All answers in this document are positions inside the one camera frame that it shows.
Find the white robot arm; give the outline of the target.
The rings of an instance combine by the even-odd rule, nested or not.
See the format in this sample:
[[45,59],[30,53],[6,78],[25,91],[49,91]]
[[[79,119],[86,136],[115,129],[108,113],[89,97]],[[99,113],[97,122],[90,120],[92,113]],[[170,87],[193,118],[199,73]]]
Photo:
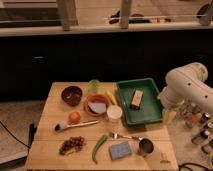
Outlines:
[[166,74],[166,86],[158,95],[165,124],[173,120],[186,100],[213,114],[213,88],[205,84],[207,78],[208,70],[199,62],[172,69]]

